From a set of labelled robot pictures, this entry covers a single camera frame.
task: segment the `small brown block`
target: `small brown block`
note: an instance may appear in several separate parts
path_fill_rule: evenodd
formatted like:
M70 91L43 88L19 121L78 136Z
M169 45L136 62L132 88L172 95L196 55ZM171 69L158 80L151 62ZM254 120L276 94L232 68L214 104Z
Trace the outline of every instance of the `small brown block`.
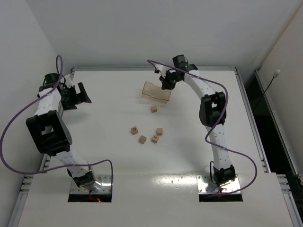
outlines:
M133 135L135 135L139 132L136 126L132 127L131 131L132 131Z
M151 140L152 140L152 142L157 143L159 140L159 136L153 135Z
M139 142L144 144L146 142L146 137L145 136L140 136Z
M162 136L163 135L163 128L158 128L157 129L157 136Z
M151 112L152 112L152 113L155 113L155 112L157 112L157 111L158 111L157 106L153 105L153 106L151 107Z

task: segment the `wooden block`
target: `wooden block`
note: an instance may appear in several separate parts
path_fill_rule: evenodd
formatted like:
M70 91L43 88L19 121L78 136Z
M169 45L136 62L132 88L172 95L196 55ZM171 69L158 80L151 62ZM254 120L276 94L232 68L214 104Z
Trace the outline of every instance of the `wooden block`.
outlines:
M152 142L157 143L159 140L159 136L153 135L151 140L152 140Z
M140 136L139 142L144 144L146 142L146 137L145 136Z
M158 128L157 129L157 136L162 136L163 135L163 128Z
M133 135L135 135L139 132L136 126L132 127L131 131L132 131Z
M152 113L155 113L155 112L157 112L158 111L158 108L155 106L155 105L153 105L152 107L151 107L151 112Z

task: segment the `white robot link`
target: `white robot link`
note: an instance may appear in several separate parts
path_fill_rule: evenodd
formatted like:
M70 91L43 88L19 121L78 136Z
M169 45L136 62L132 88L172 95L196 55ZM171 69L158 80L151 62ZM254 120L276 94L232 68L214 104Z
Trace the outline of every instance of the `white robot link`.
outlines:
M58 79L57 73L45 75L38 97L50 92ZM83 84L79 83L78 86L80 93L77 94L70 75L63 77L60 85L40 100L36 113L26 120L26 125L40 153L48 154L64 165L73 165L67 171L76 185L96 192L100 190L102 183L96 180L92 167L75 166L88 163L72 147L70 132L60 114L63 110L77 109L76 105L80 103L91 103Z
M194 64L189 64L184 55L178 55L173 58L175 68L187 71L200 77L198 68ZM226 99L223 92L215 92L206 82L199 78L194 78L183 72L168 69L165 66L155 64L155 73L160 73L160 81L162 82L162 89L173 90L176 83L184 81L194 90L201 100L199 118L201 123L210 131L218 120L223 111ZM210 133L210 141L222 147L227 147L224 135L224 123L226 112L224 113L219 124ZM234 181L236 174L229 158L228 151L212 145L214 154L214 183L219 187L220 185Z

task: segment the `metal plate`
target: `metal plate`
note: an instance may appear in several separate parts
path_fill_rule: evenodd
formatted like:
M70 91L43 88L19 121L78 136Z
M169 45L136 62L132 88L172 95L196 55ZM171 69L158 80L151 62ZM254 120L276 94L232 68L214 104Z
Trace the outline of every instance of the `metal plate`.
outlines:
M97 175L98 182L102 183L101 190L98 192L92 192L95 195L110 195L111 191L111 175ZM76 183L72 180L70 194L88 194L89 191L85 188L79 188Z
M234 181L229 181L221 185L220 187L217 187L217 185L211 182L209 175L197 175L196 177L199 194L216 194L220 190L222 190L221 193L224 194L227 192L233 192L241 188L238 176L236 176L236 179Z

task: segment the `white table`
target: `white table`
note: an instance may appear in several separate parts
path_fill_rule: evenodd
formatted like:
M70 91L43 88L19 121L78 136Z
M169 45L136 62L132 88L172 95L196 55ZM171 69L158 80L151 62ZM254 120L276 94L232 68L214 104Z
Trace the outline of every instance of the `white table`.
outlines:
M63 120L85 160L112 160L112 203L67 202L71 178L66 169L36 175L19 227L293 226L276 174L263 171L235 71L200 73L227 87L228 147L258 166L256 182L242 192L243 202L199 202L196 174L208 171L212 150L198 118L200 101L187 84L179 82L170 101L161 104L141 97L145 81L160 85L152 70L76 71L74 83L83 82L92 104L64 112ZM158 106L157 113L151 113L151 105ZM130 133L133 126L139 129L136 135ZM163 136L154 144L150 139L157 128L163 128ZM144 145L138 142L141 134L147 137ZM252 163L230 157L241 186L246 185L254 175ZM51 167L59 164L52 159ZM108 164L94 169L110 173ZM187 180L180 174L188 174Z

